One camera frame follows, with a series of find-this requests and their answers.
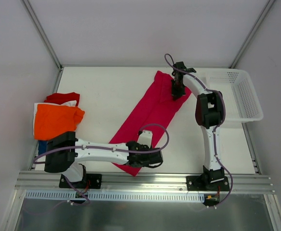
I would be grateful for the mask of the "pink t-shirt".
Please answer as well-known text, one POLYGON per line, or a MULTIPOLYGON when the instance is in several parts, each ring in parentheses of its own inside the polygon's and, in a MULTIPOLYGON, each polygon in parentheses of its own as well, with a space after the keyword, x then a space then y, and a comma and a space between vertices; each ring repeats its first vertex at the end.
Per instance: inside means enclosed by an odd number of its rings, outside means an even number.
POLYGON ((139 130, 147 124, 159 124, 167 128, 192 92, 185 88, 185 93, 184 96, 174 101, 172 77, 157 71, 153 83, 109 143, 136 141, 139 130))

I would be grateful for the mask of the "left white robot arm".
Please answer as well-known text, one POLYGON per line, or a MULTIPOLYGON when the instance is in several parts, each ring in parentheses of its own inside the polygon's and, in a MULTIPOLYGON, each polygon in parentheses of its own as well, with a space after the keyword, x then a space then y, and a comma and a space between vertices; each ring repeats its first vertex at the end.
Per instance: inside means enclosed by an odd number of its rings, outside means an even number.
POLYGON ((124 167, 156 168, 162 165, 163 157, 159 148, 149 146, 145 131, 141 138, 143 144, 136 141, 116 144, 98 144, 76 138, 76 133, 65 132, 47 142, 47 151, 53 151, 45 157, 44 171, 61 173, 77 188, 86 184, 85 166, 82 162, 110 162, 124 167))

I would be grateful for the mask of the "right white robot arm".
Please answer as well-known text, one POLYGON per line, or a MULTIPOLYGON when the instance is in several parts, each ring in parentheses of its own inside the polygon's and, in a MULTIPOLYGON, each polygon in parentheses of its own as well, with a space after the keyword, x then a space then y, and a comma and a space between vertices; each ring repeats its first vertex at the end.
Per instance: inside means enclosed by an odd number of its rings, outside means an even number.
POLYGON ((189 89, 197 98, 195 118, 204 139, 204 171, 217 171, 222 168, 219 130, 225 121, 225 104, 221 92, 209 89, 195 73, 194 68, 186 68, 183 62, 173 65, 172 97, 178 100, 189 89))

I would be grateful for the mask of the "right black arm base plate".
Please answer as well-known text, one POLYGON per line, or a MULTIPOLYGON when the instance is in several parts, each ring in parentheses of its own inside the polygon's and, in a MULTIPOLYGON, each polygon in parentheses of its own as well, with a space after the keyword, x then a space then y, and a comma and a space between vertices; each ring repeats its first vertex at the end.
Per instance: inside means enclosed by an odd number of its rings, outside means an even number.
POLYGON ((225 176, 225 170, 208 170, 203 167, 203 173, 197 176, 187 176, 186 185, 188 191, 222 191, 228 192, 230 184, 225 176))

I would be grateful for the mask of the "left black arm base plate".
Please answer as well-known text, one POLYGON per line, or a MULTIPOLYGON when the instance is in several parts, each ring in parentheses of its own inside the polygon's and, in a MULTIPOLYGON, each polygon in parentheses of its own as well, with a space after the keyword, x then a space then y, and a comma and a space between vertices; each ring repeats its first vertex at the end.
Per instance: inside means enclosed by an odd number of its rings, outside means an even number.
MULTIPOLYGON (((82 181, 71 182, 71 185, 76 189, 100 189, 102 183, 102 174, 86 174, 82 181)), ((68 189, 71 188, 64 175, 61 174, 59 181, 59 188, 68 189)))

